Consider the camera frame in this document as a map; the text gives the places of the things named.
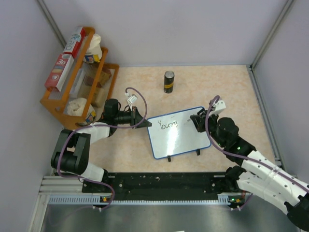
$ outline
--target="metal corner post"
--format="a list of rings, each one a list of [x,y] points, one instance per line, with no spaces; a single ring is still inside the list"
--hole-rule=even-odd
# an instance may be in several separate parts
[[[256,96],[257,103],[258,103],[260,111],[261,111],[263,122],[264,122],[266,132],[267,132],[267,135],[268,135],[268,139],[269,139],[271,148],[274,152],[276,164],[278,166],[282,167],[282,169],[284,169],[284,167],[285,167],[284,161],[282,160],[282,157],[280,155],[281,153],[280,153],[280,149],[279,149],[279,146],[278,146],[278,143],[277,143],[277,140],[276,140],[276,135],[275,135],[275,132],[274,132],[274,129],[273,129],[273,125],[271,123],[271,119],[269,117],[267,106],[265,104],[266,100],[263,97],[263,94],[260,90],[258,80],[256,78],[254,70],[251,69],[250,65],[247,65],[247,70],[248,70],[249,77],[250,77],[250,80],[251,80],[251,84],[252,84],[252,87],[253,87],[253,90],[254,90],[254,93],[255,93],[255,96]]]
[[[66,43],[60,29],[58,28],[56,22],[54,21],[53,16],[49,12],[44,0],[36,0],[36,2],[38,3],[45,19],[47,20],[48,24],[50,25],[51,29],[53,30],[53,32],[54,32],[55,36],[57,37],[59,43],[64,48],[67,43]]]
[[[288,15],[288,13],[290,12],[293,4],[295,3],[295,0],[287,0],[286,4],[284,5],[281,13],[279,14],[275,24],[272,26],[270,32],[268,33],[266,39],[263,42],[263,45],[261,46],[261,48],[259,49],[258,53],[256,54],[252,65],[250,66],[252,68],[252,70],[255,69],[255,67],[257,66],[258,62],[260,61],[260,59],[262,58],[263,54],[266,52],[266,50],[268,49],[271,41],[273,40],[273,38],[275,37],[280,25],[283,23],[283,21],[285,20],[286,16]]]

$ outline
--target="blue whiteboard frame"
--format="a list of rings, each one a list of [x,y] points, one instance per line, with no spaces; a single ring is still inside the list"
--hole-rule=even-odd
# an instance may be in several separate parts
[[[190,108],[190,109],[186,109],[186,110],[180,110],[180,111],[176,111],[176,112],[172,112],[172,113],[168,113],[168,114],[164,114],[164,115],[158,115],[158,116],[155,116],[155,117],[150,117],[148,119],[153,119],[153,118],[157,118],[157,117],[162,117],[162,116],[166,116],[166,115],[173,115],[173,114],[176,114],[176,113],[180,113],[180,112],[184,112],[184,111],[188,111],[188,110],[194,110],[194,109],[198,109],[198,108],[203,108],[203,106],[198,106],[198,107],[194,107],[194,108]],[[184,154],[184,153],[189,153],[189,152],[192,152],[192,151],[196,151],[196,150],[191,150],[191,151],[185,151],[185,152],[181,152],[181,153],[177,153],[177,154],[174,154],[174,155],[171,155],[171,156],[168,156],[168,157],[161,157],[161,158],[156,158],[155,155],[154,155],[154,149],[153,149],[153,145],[151,143],[151,139],[150,139],[150,134],[149,134],[149,129],[147,127],[147,132],[148,132],[148,137],[149,137],[149,141],[150,141],[150,146],[151,146],[151,151],[153,153],[153,157],[156,159],[156,160],[160,160],[160,159],[166,159],[168,157],[172,157],[172,156],[177,156],[177,155],[181,155],[181,154]],[[202,149],[205,149],[205,148],[208,148],[211,146],[211,141],[210,141],[210,145],[209,146],[206,146],[206,147],[202,147],[202,148],[199,148],[200,150]]]

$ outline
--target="wooden shelf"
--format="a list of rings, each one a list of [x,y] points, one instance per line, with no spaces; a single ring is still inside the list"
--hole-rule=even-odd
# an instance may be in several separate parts
[[[95,63],[92,64],[93,66],[96,66],[97,68],[97,72],[94,78],[94,81],[92,83],[92,87],[89,91],[88,97],[87,97],[87,102],[83,111],[82,116],[70,116],[65,114],[65,108],[66,105],[68,104],[68,101],[70,100],[70,90],[73,86],[75,77],[77,75],[77,72],[80,68],[82,68],[83,66],[83,58],[86,54],[86,51],[90,45],[91,39],[95,33],[94,28],[92,27],[84,27],[85,31],[86,31],[86,37],[84,39],[83,45],[80,49],[79,55],[77,56],[77,58],[74,61],[74,65],[73,68],[70,71],[70,77],[67,77],[62,91],[58,92],[55,90],[46,90],[44,96],[42,97],[42,99],[40,100],[41,104],[55,117],[57,118],[57,120],[59,120],[59,122],[67,129],[70,130],[74,130],[78,127],[80,127],[78,125],[78,123],[82,123],[85,121],[85,118],[87,116],[88,113],[88,109],[90,106],[90,103],[92,101],[97,83],[98,83],[98,79],[100,77],[100,73],[102,71],[103,66],[107,69],[115,69],[113,77],[112,77],[112,83],[109,89],[109,93],[108,93],[108,98],[111,97],[112,95],[112,90],[118,75],[118,70],[119,70],[119,65],[118,64],[104,64],[105,62],[105,58],[107,56],[108,53],[108,49],[106,47],[102,47],[102,58],[100,60],[100,63]]]

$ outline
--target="cardboard box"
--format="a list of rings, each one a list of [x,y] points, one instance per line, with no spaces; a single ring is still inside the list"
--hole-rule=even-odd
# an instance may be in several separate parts
[[[45,82],[45,87],[47,89],[56,88],[60,92],[64,81],[70,72],[73,62],[74,58],[72,55],[60,54],[51,73],[49,74],[49,77]]]
[[[69,41],[67,42],[63,53],[71,54],[73,58],[76,58],[85,36],[85,29],[83,27],[76,27]]]
[[[97,72],[97,69],[94,69],[91,72],[88,72],[87,76],[85,77],[84,84],[81,86],[80,92],[78,94],[78,97],[80,98],[88,98],[90,89],[92,87],[92,83],[95,77],[95,74]],[[96,107],[101,107],[104,104],[104,84],[109,80],[111,77],[111,71],[109,69],[102,69],[102,72],[100,74],[97,87],[95,88],[95,92],[93,94],[93,98],[91,101],[91,104]]]

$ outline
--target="white container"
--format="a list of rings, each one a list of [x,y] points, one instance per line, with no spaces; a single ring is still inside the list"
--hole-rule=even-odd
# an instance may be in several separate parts
[[[90,45],[86,51],[84,62],[87,63],[100,62],[102,58],[102,50],[100,47],[100,42],[101,42],[101,36],[99,36],[98,34],[94,34],[91,39]]]

